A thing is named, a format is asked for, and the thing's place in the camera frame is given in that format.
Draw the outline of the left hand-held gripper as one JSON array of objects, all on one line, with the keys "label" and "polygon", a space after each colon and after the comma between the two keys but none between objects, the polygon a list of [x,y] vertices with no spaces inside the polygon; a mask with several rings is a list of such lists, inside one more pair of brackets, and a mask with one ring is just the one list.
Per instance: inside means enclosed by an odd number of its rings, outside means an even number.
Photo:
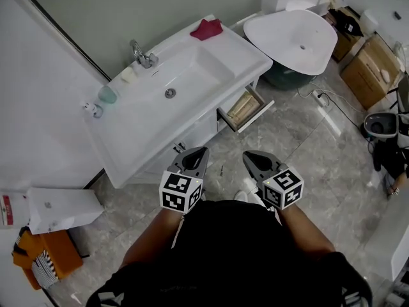
[{"label": "left hand-held gripper", "polygon": [[159,185],[160,206],[182,214],[189,213],[203,192],[208,158],[207,147],[196,147],[179,153],[164,171]]}]

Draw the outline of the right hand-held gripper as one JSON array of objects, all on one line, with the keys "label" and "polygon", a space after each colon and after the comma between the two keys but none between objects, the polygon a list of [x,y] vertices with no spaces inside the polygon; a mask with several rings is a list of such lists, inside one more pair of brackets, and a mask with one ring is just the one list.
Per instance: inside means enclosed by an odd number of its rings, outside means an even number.
[{"label": "right hand-held gripper", "polygon": [[267,173],[277,171],[281,161],[272,153],[248,150],[243,153],[243,163],[252,179],[257,182],[258,195],[267,209],[284,210],[300,200],[304,179],[290,166],[267,178]]}]

